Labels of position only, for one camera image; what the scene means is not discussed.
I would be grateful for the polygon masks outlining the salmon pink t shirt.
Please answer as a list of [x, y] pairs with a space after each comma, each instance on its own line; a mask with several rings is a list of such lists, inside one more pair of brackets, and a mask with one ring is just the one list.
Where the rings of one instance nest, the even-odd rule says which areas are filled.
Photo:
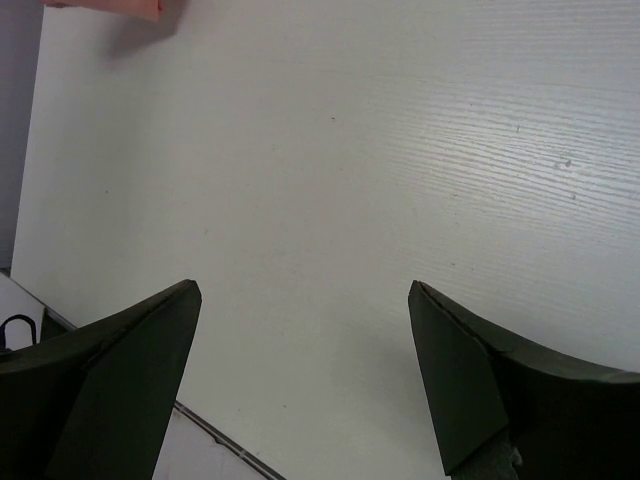
[[157, 21], [163, 11], [160, 0], [42, 0], [53, 8], [79, 7], [144, 20]]

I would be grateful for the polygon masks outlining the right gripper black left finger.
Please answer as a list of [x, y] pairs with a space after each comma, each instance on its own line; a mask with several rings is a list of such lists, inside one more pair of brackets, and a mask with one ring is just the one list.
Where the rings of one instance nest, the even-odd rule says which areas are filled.
[[183, 280], [117, 314], [1, 349], [4, 479], [152, 477], [202, 296]]

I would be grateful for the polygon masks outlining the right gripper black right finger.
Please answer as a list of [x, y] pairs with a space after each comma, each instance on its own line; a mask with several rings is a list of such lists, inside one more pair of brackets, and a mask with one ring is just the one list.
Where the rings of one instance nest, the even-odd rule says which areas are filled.
[[528, 340], [420, 281], [408, 306], [448, 477], [638, 477], [637, 373]]

